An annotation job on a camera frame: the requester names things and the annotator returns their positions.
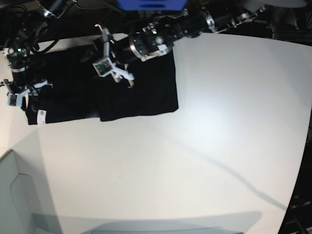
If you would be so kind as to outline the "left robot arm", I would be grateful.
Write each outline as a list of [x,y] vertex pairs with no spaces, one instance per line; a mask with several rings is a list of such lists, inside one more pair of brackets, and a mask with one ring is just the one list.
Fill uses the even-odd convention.
[[250,10],[235,3],[226,9],[225,15],[214,17],[205,7],[195,15],[184,9],[175,15],[154,18],[152,22],[120,40],[115,40],[108,28],[98,25],[103,42],[103,56],[93,62],[93,67],[98,76],[112,76],[116,83],[126,79],[130,87],[133,87],[135,77],[127,68],[132,61],[145,62],[162,57],[170,53],[174,43],[182,38],[195,38],[203,32],[226,32],[254,21],[265,10],[264,5]]

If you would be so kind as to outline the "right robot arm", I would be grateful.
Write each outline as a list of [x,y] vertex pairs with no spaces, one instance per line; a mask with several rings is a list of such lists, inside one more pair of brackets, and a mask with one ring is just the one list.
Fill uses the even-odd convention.
[[48,81],[31,76],[30,54],[44,55],[59,41],[56,39],[44,50],[39,50],[39,38],[48,30],[51,20],[62,17],[76,3],[75,0],[39,0],[38,9],[27,10],[20,17],[19,28],[7,39],[3,49],[13,76],[12,81],[4,79],[1,82],[8,89],[9,106],[23,107],[26,95],[39,101],[39,90],[48,85]]

